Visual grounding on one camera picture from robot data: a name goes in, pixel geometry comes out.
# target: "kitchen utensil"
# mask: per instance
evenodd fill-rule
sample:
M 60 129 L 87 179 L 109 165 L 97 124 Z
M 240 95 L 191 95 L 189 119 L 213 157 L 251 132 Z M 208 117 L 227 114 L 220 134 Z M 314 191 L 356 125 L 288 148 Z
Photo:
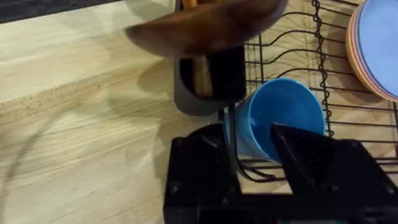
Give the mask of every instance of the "kitchen utensil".
M 203 4 L 132 26 L 127 36 L 164 57 L 197 57 L 241 45 L 274 24 L 287 0 L 231 0 Z
M 358 41 L 358 24 L 359 14 L 362 10 L 362 6 L 359 6 L 353 13 L 349 26 L 346 32 L 346 49 L 348 60 L 359 80 L 363 85 L 371 90 L 376 95 L 385 98 L 390 101 L 397 101 L 398 98 L 392 94 L 386 92 L 371 76 L 361 52 L 359 50 L 360 43 Z
M 238 152 L 280 162 L 271 141 L 273 123 L 318 134 L 325 132 L 325 119 L 318 100 L 307 87 L 289 78 L 266 82 L 236 108 Z M 229 138 L 228 119 L 225 125 Z
M 358 15 L 360 54 L 369 74 L 398 98 L 398 1 L 368 0 Z

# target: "blue cup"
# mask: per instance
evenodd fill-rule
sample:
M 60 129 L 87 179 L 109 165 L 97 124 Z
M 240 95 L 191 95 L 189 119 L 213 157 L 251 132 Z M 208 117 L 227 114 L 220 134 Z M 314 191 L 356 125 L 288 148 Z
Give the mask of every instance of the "blue cup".
M 238 153 L 280 162 L 271 140 L 273 123 L 325 133 L 319 101 L 306 86 L 289 78 L 266 82 L 236 108 Z M 229 139 L 228 119 L 224 124 Z

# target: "stack of plates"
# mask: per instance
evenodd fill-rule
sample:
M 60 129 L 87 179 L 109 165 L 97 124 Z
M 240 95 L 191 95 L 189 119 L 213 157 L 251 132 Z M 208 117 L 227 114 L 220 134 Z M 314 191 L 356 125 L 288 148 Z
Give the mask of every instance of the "stack of plates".
M 398 101 L 398 0 L 367 0 L 346 33 L 348 59 L 373 93 Z

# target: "wood grain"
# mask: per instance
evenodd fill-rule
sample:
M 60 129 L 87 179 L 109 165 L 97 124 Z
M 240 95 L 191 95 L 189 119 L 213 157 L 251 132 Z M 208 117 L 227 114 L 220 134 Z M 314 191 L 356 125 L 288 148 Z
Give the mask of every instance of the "wood grain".
M 308 4 L 292 0 L 287 10 L 311 12 Z M 172 8 L 167 0 L 121 1 L 0 25 L 0 223 L 163 223 L 171 139 L 213 118 L 181 114 L 172 99 L 172 61 L 132 45 L 123 29 Z M 262 41 L 312 28 L 311 18 L 290 15 L 263 33 Z M 345 53 L 344 46 L 327 44 L 326 52 Z M 263 48 L 262 57 L 270 61 L 286 49 L 307 47 L 315 47 L 312 35 L 291 33 Z M 258 52 L 248 47 L 246 59 L 259 60 Z M 263 69 L 272 78 L 317 63 L 315 54 L 295 51 L 263 68 L 248 66 L 248 76 L 260 80 Z M 350 71 L 344 60 L 328 63 Z M 286 75 L 309 86 L 320 82 L 317 72 Z M 328 85 L 363 89 L 352 76 L 332 74 Z M 331 91 L 330 102 L 391 107 L 372 94 L 347 91 Z M 344 108 L 334 108 L 331 119 L 395 122 L 389 111 Z M 333 129 L 337 138 L 398 138 L 394 128 Z M 391 144 L 367 147 L 375 156 L 394 154 Z M 290 191 L 284 182 L 241 184 L 245 192 Z

